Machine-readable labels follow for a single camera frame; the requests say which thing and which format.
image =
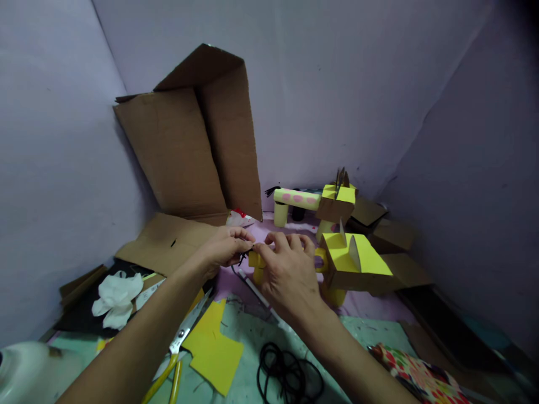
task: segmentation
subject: cardboard sheet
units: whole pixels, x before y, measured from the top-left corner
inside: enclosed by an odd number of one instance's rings
[[[260,181],[244,64],[197,88],[221,189],[230,209],[262,220]]]
[[[198,247],[217,231],[216,227],[157,213],[135,241],[116,257],[170,276]]]
[[[222,226],[229,209],[262,220],[243,59],[202,44],[153,93],[114,111],[166,214]]]
[[[226,300],[212,302],[183,343],[193,355],[191,367],[226,397],[243,354],[243,344],[221,334]]]
[[[142,94],[114,110],[163,212],[227,212],[193,89]]]

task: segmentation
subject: cardboard flap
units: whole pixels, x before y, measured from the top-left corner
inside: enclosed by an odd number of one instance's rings
[[[193,89],[141,94],[114,111],[165,213],[227,212]]]
[[[116,257],[170,276],[216,231],[209,224],[157,213]]]
[[[197,96],[226,205],[261,221],[257,150],[245,65],[197,88]]]
[[[371,243],[380,254],[403,253],[412,248],[415,230],[410,226],[382,219],[371,237]]]
[[[195,87],[211,82],[239,67],[243,59],[211,45],[202,44],[191,52],[153,90]]]
[[[408,254],[385,254],[380,257],[393,272],[393,276],[400,281],[400,289],[432,283],[427,272]]]
[[[387,213],[386,209],[362,196],[355,201],[352,217],[364,226],[370,226]]]

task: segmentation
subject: yellow foam sheet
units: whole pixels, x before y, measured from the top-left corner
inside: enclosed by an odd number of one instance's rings
[[[327,249],[335,265],[335,269],[344,272],[359,272],[350,255],[350,239],[354,236],[355,243],[358,246],[359,259],[361,261],[361,272],[379,275],[393,275],[387,264],[379,256],[371,243],[363,235],[353,235],[346,233],[346,246],[340,233],[325,233]]]
[[[326,185],[322,191],[322,197],[334,199],[335,190],[335,185]],[[337,196],[337,200],[355,204],[355,188],[347,188],[341,186],[341,189],[339,190],[339,194]]]
[[[193,355],[191,367],[226,397],[243,353],[243,344],[221,334],[226,301],[212,302],[182,347]]]

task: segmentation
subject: paper ear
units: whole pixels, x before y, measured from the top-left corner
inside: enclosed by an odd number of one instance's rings
[[[350,258],[352,258],[355,268],[361,272],[361,260],[359,259],[358,245],[355,242],[354,236],[350,238],[350,248],[348,249],[348,254],[350,255]]]
[[[341,233],[342,242],[344,243],[344,246],[348,247],[348,243],[346,241],[346,234],[344,232],[344,226],[342,225],[342,217],[339,220],[339,233]]]

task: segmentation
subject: brown cardboard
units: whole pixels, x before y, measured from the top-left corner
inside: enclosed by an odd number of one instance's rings
[[[60,301],[60,304],[62,305],[63,310],[68,310],[107,270],[107,267],[100,265],[74,281],[61,286],[60,296],[62,297],[62,300]]]
[[[114,107],[167,214],[216,225],[228,209],[262,219],[243,59],[201,45],[154,89]]]
[[[427,272],[419,266],[408,254],[382,254],[380,255],[393,272],[393,282],[390,284],[380,284],[373,287],[369,292],[373,296],[394,292],[414,286],[431,284],[432,280]]]
[[[157,213],[116,257],[169,276],[216,231],[205,223]]]
[[[320,198],[320,205],[315,217],[332,223],[346,222],[352,211],[354,204],[330,198]]]
[[[359,234],[369,234],[374,229],[373,224],[386,213],[387,210],[382,206],[359,196],[355,200],[354,210],[348,221],[348,226]]]
[[[406,224],[380,220],[369,241],[379,254],[405,253],[412,248],[415,231]]]

